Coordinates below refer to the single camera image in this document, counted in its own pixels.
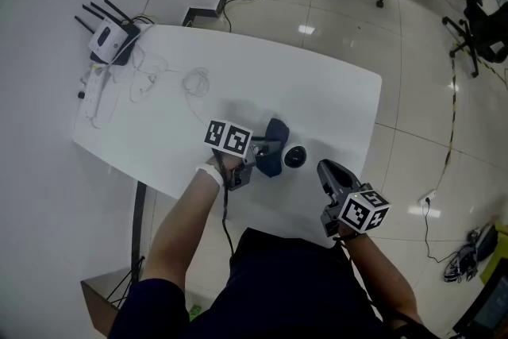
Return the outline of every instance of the power outlet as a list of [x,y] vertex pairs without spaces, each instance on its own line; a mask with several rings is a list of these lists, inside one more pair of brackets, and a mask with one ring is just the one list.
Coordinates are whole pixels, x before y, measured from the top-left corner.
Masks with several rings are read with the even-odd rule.
[[432,201],[434,198],[436,198],[436,190],[431,190],[426,196],[420,198],[420,200],[418,201],[420,203],[421,206],[426,206],[427,205],[427,199],[429,201]]

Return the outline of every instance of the black cable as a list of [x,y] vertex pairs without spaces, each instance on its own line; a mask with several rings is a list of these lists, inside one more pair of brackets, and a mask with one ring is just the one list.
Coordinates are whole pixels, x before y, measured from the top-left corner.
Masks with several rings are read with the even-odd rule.
[[227,6],[227,4],[228,4],[228,3],[235,2],[235,1],[237,1],[237,0],[228,0],[228,1],[224,4],[224,7],[222,8],[222,13],[224,14],[225,19],[226,19],[226,20],[228,21],[228,23],[229,23],[229,32],[230,32],[230,33],[231,33],[231,28],[232,28],[232,27],[231,27],[231,21],[229,20],[228,15],[225,13],[225,7]]
[[121,299],[120,299],[120,302],[118,303],[118,308],[121,308],[121,303],[124,299],[127,298],[127,296],[125,294],[127,294],[127,291],[129,290],[130,288],[130,285],[133,283],[133,279],[130,279],[129,280],[129,283],[127,284],[127,287],[125,288],[125,291],[124,293],[121,295]]
[[152,24],[155,24],[153,22],[153,20],[151,18],[148,18],[146,16],[135,16],[135,18],[133,18],[133,20],[139,20],[139,21],[142,21],[143,23],[152,23]]
[[454,254],[457,254],[458,252],[453,252],[441,260],[438,260],[436,257],[430,256],[430,247],[429,247],[429,242],[427,241],[427,236],[429,235],[429,221],[427,220],[427,216],[429,215],[429,212],[430,212],[430,199],[426,198],[425,201],[427,202],[427,212],[426,213],[423,212],[423,207],[421,208],[421,212],[424,214],[424,218],[425,218],[425,244],[427,245],[427,257],[430,259],[434,259],[436,261],[436,263],[439,264],[439,263],[442,263],[443,261],[447,260],[451,256],[453,256]]
[[111,298],[111,295],[113,295],[113,294],[114,294],[114,292],[115,292],[115,291],[116,291],[116,290],[117,290],[117,289],[121,286],[121,284],[125,281],[125,279],[131,275],[131,273],[132,273],[133,271],[135,271],[135,270],[136,270],[136,269],[138,269],[138,268],[139,268],[139,269],[141,269],[141,263],[143,262],[143,260],[144,260],[144,256],[142,256],[142,257],[141,257],[141,258],[140,258],[140,259],[136,262],[136,264],[134,264],[134,267],[133,267],[133,268],[131,268],[131,269],[129,270],[129,272],[127,273],[127,275],[126,275],[123,279],[121,279],[121,282],[120,282],[120,283],[118,283],[118,285],[117,285],[117,286],[116,286],[116,287],[115,287],[115,288],[111,291],[111,294],[109,294],[109,295],[108,295],[108,297],[106,298],[106,301],[108,301],[108,300]]
[[221,153],[215,148],[212,148],[212,151],[214,152],[215,160],[217,160],[217,163],[219,164],[222,181],[224,182],[224,211],[222,212],[222,228],[224,229],[225,236],[228,238],[229,248],[231,249],[232,256],[233,254],[235,254],[235,251],[233,249],[233,243],[231,241],[231,236],[229,235],[228,228],[225,225],[225,219],[228,216],[228,190],[229,190],[228,175],[225,170],[224,163],[222,162]]

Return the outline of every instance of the person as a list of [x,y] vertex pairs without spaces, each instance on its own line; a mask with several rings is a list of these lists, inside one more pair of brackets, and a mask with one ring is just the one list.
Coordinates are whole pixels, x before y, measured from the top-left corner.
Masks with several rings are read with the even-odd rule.
[[[221,160],[230,179],[240,159]],[[208,164],[220,171],[215,158]],[[346,224],[339,234],[383,321],[340,244],[323,248],[247,229],[231,257],[226,287],[209,310],[189,322],[185,275],[221,187],[209,173],[196,172],[163,220],[141,281],[130,289],[109,339],[435,337],[421,324],[406,279],[367,234],[348,240],[353,230]]]

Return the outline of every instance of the white device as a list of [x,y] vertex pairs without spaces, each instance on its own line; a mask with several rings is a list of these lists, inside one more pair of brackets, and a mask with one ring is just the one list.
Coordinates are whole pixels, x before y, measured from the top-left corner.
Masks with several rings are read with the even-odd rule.
[[108,17],[104,17],[88,43],[88,48],[102,61],[109,64],[117,55],[127,36],[128,34],[122,27],[112,22]]
[[106,80],[106,70],[93,65],[85,90],[85,98],[81,102],[81,109],[85,117],[93,118],[97,114],[98,101]]

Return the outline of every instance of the white wall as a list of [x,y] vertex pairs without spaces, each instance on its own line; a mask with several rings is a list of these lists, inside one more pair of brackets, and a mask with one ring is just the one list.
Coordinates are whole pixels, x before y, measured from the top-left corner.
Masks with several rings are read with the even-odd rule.
[[[0,337],[96,337],[79,281],[129,264],[133,180],[71,141],[89,1],[0,0]],[[180,24],[190,1],[150,11]]]

